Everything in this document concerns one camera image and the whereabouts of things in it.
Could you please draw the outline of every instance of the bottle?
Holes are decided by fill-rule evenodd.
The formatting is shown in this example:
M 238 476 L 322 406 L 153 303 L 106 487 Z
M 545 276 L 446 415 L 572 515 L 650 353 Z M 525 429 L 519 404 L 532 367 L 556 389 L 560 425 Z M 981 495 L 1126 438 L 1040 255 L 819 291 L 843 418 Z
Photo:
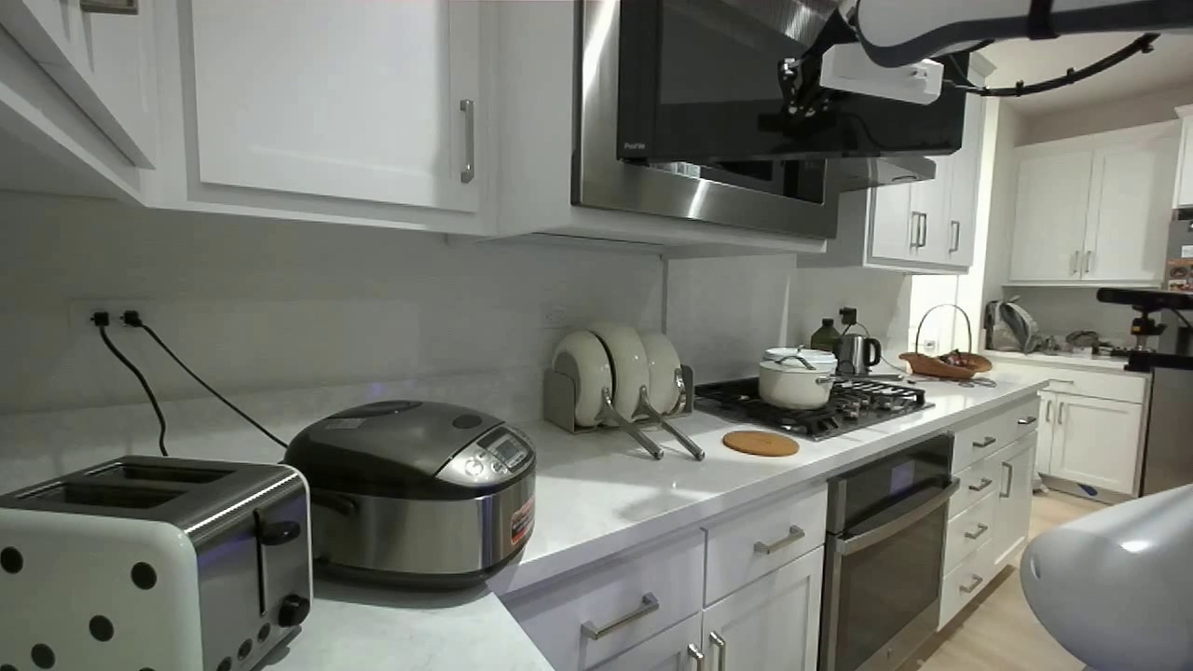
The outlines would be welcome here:
M 825 318 L 819 329 L 812 331 L 809 347 L 834 353 L 839 338 L 843 334 L 834 331 L 833 318 Z

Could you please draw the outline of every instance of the range hood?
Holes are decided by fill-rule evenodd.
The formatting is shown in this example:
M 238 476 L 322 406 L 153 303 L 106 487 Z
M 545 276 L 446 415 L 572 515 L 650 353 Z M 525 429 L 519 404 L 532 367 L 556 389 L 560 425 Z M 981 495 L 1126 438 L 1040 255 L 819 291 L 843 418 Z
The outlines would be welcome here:
M 925 184 L 935 178 L 935 163 L 919 152 L 888 152 L 888 155 L 852 155 L 839 162 L 843 190 L 869 190 L 888 184 Z

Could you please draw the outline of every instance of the rice cooker lid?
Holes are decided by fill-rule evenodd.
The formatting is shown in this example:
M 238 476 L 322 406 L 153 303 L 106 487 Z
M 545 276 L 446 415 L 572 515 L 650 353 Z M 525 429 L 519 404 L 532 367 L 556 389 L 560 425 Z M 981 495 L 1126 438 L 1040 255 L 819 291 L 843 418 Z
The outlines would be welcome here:
M 502 423 L 446 404 L 368 404 L 311 425 L 286 455 L 317 487 L 496 487 L 532 466 Z

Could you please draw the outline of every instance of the rice cooker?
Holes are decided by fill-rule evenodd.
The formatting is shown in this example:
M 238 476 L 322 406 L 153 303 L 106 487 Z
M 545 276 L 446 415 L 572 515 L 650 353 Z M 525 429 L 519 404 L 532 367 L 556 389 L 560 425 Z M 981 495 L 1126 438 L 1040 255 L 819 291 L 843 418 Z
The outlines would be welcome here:
M 532 531 L 532 446 L 465 406 L 352 406 L 301 429 L 286 461 L 311 481 L 322 573 L 465 589 Z

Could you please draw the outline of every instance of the stove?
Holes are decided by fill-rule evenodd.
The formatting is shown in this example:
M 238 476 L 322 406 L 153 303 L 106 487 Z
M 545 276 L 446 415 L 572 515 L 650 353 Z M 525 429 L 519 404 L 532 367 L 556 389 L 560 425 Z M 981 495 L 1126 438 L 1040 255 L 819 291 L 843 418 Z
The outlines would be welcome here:
M 782 411 L 757 395 L 757 380 L 724 380 L 724 385 L 696 385 L 696 406 L 704 415 L 727 423 L 753 423 L 789 438 L 839 438 L 852 429 L 881 425 L 888 418 L 919 415 L 925 404 L 925 389 L 907 380 L 839 380 L 833 399 L 816 411 Z

